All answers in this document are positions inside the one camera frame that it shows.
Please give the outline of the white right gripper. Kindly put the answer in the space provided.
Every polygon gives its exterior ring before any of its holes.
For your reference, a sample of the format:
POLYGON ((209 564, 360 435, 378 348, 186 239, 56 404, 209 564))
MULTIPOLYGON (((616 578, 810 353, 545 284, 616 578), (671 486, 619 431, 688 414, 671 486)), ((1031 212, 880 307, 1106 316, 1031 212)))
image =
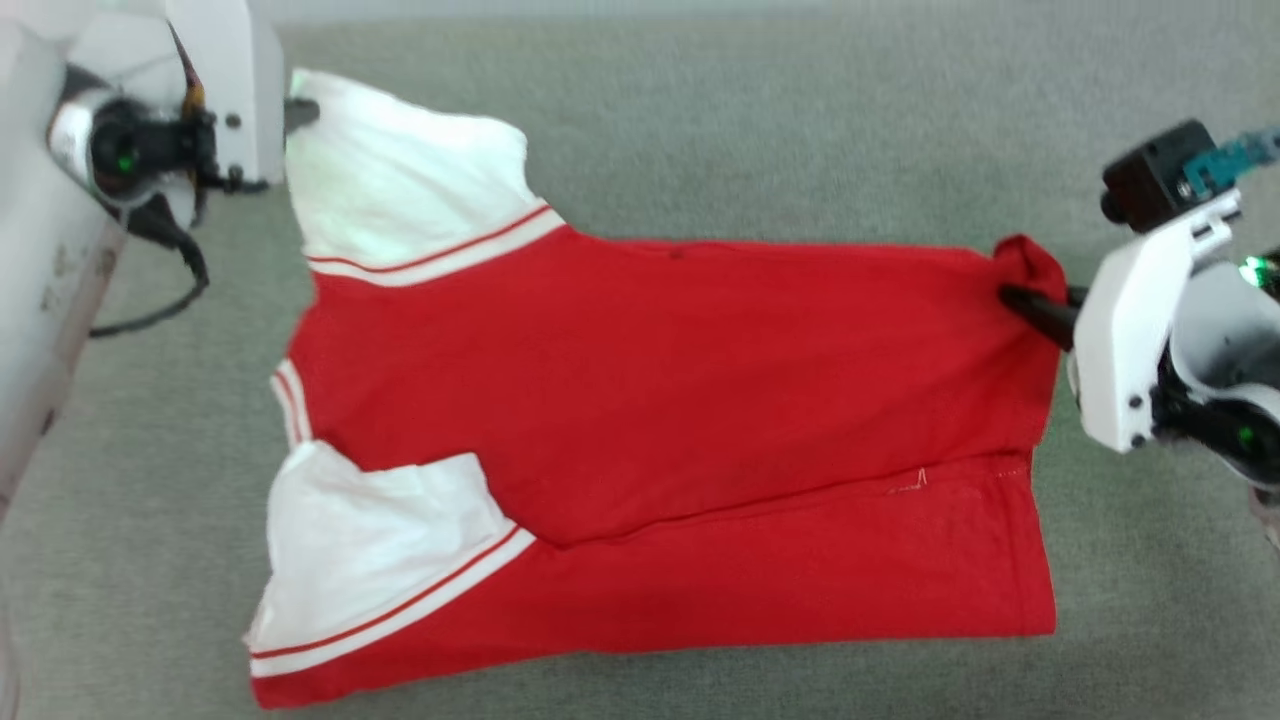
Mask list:
POLYGON ((1002 284, 1002 305, 1070 352, 1068 374, 1082 427, 1129 454, 1155 436, 1149 393, 1184 290, 1196 269, 1233 241, 1242 193, 1230 190, 1108 254, 1087 287, 1065 300, 1002 284))

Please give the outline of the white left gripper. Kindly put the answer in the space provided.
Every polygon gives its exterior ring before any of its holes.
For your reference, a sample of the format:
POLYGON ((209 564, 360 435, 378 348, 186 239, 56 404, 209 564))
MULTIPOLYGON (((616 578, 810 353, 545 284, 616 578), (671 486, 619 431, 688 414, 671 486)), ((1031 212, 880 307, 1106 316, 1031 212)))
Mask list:
POLYGON ((285 133, 312 124, 320 106, 285 100, 285 54, 260 0, 165 0, 165 15, 215 119, 206 177, 228 193, 279 183, 285 133))

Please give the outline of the red and white basketball jersey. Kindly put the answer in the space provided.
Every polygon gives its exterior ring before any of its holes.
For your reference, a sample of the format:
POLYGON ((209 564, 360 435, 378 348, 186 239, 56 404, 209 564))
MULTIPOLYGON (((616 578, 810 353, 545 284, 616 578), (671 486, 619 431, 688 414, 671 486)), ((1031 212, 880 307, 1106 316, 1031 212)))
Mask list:
POLYGON ((268 710, 572 653, 1055 632, 1033 455, 1059 351, 966 247, 603 240, 529 141, 320 70, 314 282, 244 634, 268 710))

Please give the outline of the grey fabric sofa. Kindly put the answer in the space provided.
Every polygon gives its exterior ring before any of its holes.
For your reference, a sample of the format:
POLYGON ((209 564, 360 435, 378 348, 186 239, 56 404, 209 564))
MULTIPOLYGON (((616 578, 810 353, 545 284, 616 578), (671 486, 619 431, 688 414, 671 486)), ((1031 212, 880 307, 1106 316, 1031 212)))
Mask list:
MULTIPOLYGON (((285 44, 521 127, 531 184, 594 234, 1024 232, 1075 282, 1123 238, 1097 206, 1119 152, 1280 120, 1280 0, 404 0, 285 44)), ((1048 639, 568 657, 261 712, 241 637, 298 238, 282 192, 214 200, 202 301, 84 351, 0 539, 22 720, 1280 720, 1280 561, 1244 486, 1192 448, 1103 451, 1066 391, 1037 454, 1048 639)))

